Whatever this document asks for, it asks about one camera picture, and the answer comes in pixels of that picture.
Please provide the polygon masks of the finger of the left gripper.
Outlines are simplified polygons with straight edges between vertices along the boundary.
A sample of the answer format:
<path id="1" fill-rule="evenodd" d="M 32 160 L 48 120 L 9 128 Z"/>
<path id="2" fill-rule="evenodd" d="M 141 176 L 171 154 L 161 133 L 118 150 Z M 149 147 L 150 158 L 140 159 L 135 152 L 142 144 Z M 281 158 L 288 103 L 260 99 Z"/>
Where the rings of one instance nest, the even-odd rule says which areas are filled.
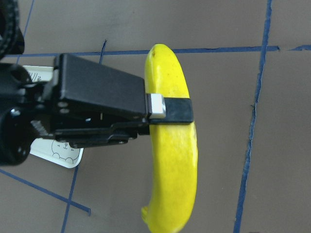
<path id="1" fill-rule="evenodd" d="M 146 94 L 147 119 L 151 125 L 184 125 L 194 122 L 191 99 Z"/>

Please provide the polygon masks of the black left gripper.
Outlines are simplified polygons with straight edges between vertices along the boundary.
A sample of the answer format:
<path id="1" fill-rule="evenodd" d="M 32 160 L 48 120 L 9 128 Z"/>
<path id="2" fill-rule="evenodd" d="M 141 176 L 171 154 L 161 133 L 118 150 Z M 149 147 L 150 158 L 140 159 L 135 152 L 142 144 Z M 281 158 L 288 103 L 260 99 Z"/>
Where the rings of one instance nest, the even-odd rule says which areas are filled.
<path id="1" fill-rule="evenodd" d="M 0 163 L 18 165 L 37 138 L 72 148 L 127 143 L 150 135 L 144 80 L 70 54 L 52 79 L 32 82 L 25 68 L 0 66 Z"/>

